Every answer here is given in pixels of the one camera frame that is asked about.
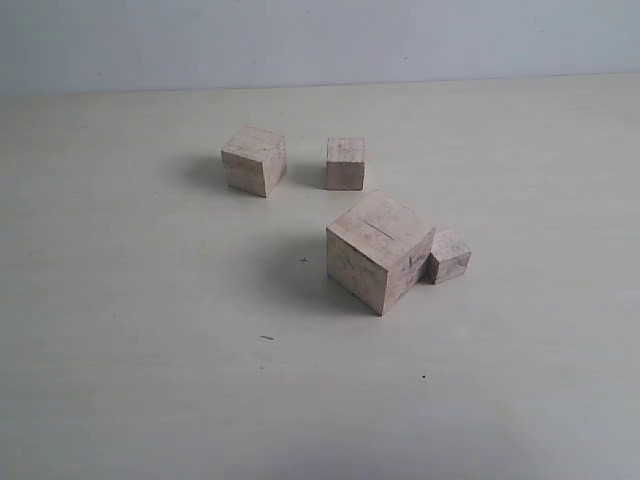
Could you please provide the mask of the third largest wooden cube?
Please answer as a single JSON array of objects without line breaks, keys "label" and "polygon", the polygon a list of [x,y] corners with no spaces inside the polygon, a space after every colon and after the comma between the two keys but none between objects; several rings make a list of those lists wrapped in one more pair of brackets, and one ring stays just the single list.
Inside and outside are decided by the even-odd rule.
[{"label": "third largest wooden cube", "polygon": [[365,177],[365,142],[363,138],[329,138],[327,140],[327,190],[361,191]]}]

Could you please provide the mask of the second largest wooden cube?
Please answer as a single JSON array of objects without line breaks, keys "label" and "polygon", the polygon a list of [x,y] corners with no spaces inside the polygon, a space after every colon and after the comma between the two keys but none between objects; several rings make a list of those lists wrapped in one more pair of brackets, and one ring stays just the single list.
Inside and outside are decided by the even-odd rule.
[{"label": "second largest wooden cube", "polygon": [[230,187],[267,198],[287,173],[285,137],[243,126],[221,149]]}]

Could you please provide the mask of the smallest wooden cube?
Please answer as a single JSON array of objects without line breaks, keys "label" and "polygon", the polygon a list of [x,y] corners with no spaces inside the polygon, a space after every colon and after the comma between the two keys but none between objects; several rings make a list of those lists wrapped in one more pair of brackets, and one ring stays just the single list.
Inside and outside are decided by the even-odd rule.
[{"label": "smallest wooden cube", "polygon": [[427,261],[427,277],[432,284],[459,277],[466,272],[470,258],[469,246],[453,229],[437,229]]}]

